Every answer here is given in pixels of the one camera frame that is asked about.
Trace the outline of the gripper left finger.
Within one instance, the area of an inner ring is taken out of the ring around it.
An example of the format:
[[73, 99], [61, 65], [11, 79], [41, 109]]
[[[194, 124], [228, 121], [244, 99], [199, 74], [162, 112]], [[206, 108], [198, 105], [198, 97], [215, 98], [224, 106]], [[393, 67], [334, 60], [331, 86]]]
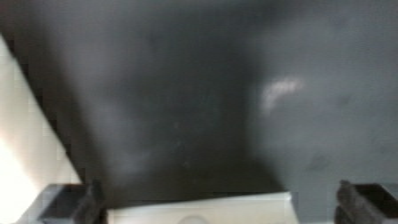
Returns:
[[23, 213], [23, 224], [107, 224], [102, 184], [50, 184]]

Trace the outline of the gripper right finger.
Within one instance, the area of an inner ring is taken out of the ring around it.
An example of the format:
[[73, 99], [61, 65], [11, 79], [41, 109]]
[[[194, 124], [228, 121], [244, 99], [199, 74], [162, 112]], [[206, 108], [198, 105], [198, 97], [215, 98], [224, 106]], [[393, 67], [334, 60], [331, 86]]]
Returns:
[[398, 224], [398, 184], [343, 181], [334, 224]]

